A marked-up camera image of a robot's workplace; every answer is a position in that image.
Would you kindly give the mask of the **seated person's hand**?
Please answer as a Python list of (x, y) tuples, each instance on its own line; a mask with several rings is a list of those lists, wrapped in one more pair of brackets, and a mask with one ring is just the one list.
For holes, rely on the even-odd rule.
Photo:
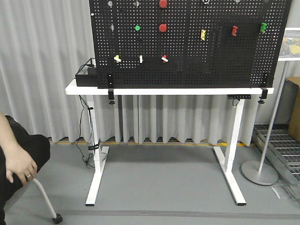
[(13, 183), (13, 174), (16, 174), (22, 185), (25, 186), (28, 181), (35, 178), (38, 166), (22, 147), (18, 147), (15, 155), (5, 156), (6, 158), (6, 177)]

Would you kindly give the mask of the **seated person's forearm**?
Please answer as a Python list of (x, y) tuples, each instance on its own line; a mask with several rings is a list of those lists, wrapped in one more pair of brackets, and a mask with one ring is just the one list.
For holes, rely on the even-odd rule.
[(3, 113), (0, 113), (0, 146), (5, 156), (15, 155), (19, 147), (9, 122)]

